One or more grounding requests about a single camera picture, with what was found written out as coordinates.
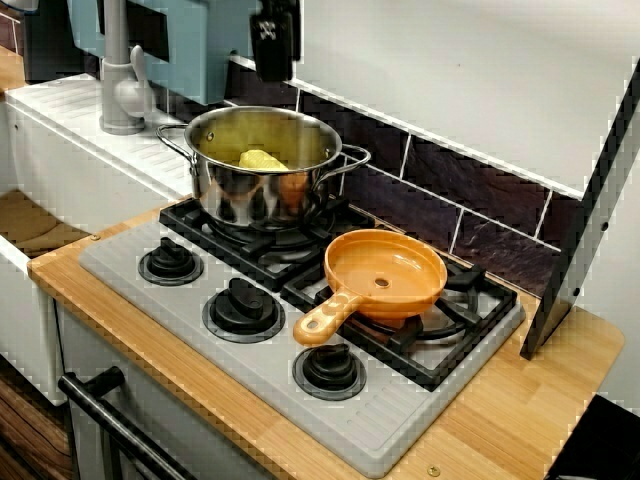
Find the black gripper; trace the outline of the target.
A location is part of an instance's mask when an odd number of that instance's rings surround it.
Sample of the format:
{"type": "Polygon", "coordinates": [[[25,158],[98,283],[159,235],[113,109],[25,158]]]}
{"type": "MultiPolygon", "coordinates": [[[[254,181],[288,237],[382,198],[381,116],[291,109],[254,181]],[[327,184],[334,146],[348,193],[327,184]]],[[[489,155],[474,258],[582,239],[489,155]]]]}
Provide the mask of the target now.
{"type": "Polygon", "coordinates": [[[262,12],[250,17],[256,73],[263,82],[289,81],[293,61],[301,60],[301,2],[261,0],[261,4],[262,12]]]}

